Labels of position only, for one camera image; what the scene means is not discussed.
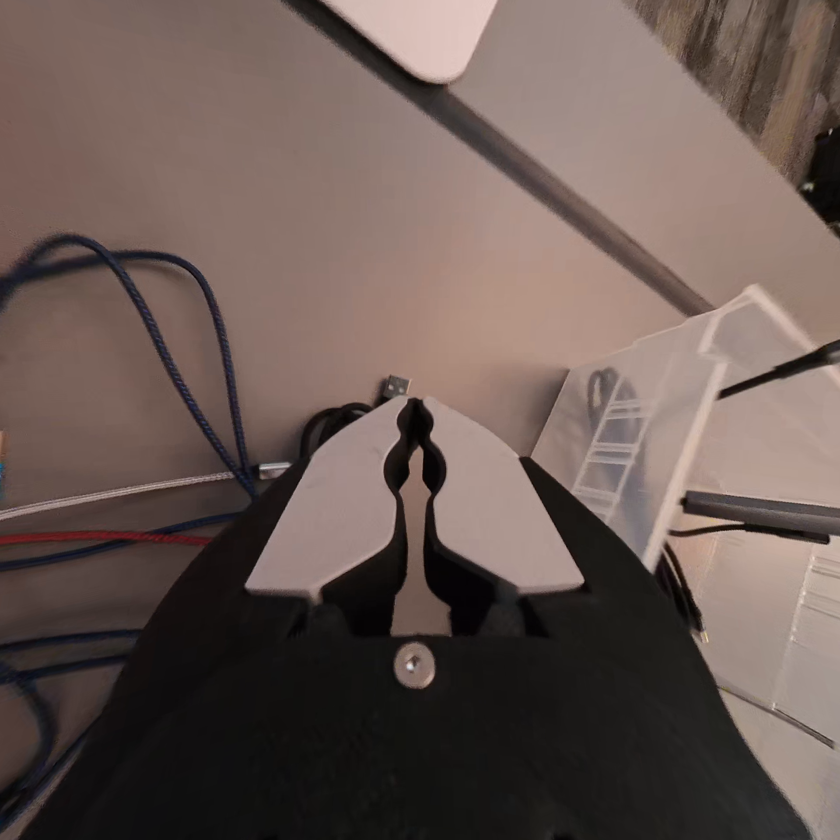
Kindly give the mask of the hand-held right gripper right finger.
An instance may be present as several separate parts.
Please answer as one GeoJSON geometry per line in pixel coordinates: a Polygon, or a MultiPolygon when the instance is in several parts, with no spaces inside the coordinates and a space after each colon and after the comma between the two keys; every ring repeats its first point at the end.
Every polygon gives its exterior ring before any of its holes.
{"type": "Polygon", "coordinates": [[[495,606],[575,592],[585,578],[530,480],[498,436],[441,402],[417,405],[429,491],[423,568],[451,634],[477,635],[495,606]]]}

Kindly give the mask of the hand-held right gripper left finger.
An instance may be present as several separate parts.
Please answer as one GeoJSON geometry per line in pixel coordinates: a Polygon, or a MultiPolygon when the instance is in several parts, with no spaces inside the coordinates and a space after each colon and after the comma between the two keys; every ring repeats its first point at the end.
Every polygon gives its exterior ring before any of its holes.
{"type": "Polygon", "coordinates": [[[245,583],[249,594],[335,606],[355,635],[391,633],[407,572],[401,488],[417,445],[415,407],[397,397],[310,457],[245,583]]]}

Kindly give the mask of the clear plastic bin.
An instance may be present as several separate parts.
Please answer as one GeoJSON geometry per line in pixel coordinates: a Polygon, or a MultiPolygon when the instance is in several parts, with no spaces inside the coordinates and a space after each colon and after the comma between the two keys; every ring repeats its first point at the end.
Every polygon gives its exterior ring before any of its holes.
{"type": "Polygon", "coordinates": [[[838,838],[838,536],[676,536],[724,522],[684,512],[689,491],[838,509],[838,366],[717,400],[814,347],[749,287],[571,368],[531,458],[648,568],[674,551],[744,738],[814,838],[838,838]]]}

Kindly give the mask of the white monitor stand base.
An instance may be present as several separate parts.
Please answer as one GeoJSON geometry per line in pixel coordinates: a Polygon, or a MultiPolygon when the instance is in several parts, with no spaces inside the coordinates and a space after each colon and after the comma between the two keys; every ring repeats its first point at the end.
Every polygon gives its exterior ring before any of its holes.
{"type": "Polygon", "coordinates": [[[447,85],[466,71],[496,1],[324,1],[410,76],[447,85]]]}

